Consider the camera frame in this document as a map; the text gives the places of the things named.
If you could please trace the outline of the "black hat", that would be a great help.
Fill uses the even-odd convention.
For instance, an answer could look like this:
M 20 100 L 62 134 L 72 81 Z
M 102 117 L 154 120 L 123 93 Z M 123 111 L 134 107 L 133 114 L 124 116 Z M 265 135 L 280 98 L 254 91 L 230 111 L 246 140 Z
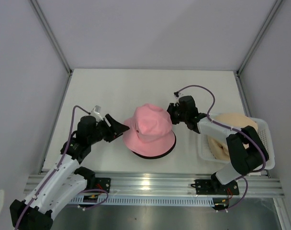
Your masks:
M 174 134 L 174 137 L 175 137 L 175 140 L 174 140 L 173 146 L 167 152 L 165 152 L 163 154 L 156 155 L 156 156 L 145 156 L 145 155 L 141 155 L 139 153 L 136 153 L 134 151 L 132 151 L 132 153 L 134 153 L 136 156 L 138 156 L 140 158 L 148 159 L 148 160 L 155 160 L 155 159 L 163 158 L 163 157 L 169 155 L 173 151 L 173 149 L 175 148 L 176 143 L 177 143 L 177 138 L 176 138 L 176 135 L 175 134 Z

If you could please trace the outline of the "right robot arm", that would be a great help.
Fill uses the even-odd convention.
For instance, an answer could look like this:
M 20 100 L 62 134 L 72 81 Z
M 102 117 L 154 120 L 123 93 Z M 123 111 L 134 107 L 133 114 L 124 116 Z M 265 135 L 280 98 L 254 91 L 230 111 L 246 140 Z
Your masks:
M 255 172 L 256 168 L 266 167 L 269 154 L 254 127 L 227 125 L 209 113 L 200 113 L 192 96 L 182 96 L 178 102 L 170 103 L 167 112 L 172 124 L 183 122 L 189 130 L 227 146 L 230 163 L 211 175 L 210 186 L 215 193 L 222 193 L 229 183 Z

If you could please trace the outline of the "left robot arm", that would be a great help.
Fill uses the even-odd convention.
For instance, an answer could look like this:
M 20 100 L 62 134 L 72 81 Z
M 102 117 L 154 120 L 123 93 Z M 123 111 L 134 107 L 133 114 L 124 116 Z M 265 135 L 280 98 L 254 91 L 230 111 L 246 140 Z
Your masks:
M 99 187 L 95 172 L 81 163 L 99 141 L 112 142 L 129 127 L 109 114 L 98 121 L 87 115 L 77 130 L 70 131 L 58 160 L 37 187 L 22 201 L 10 205 L 12 225 L 16 230 L 49 230 L 57 214 L 80 193 L 108 194 Z

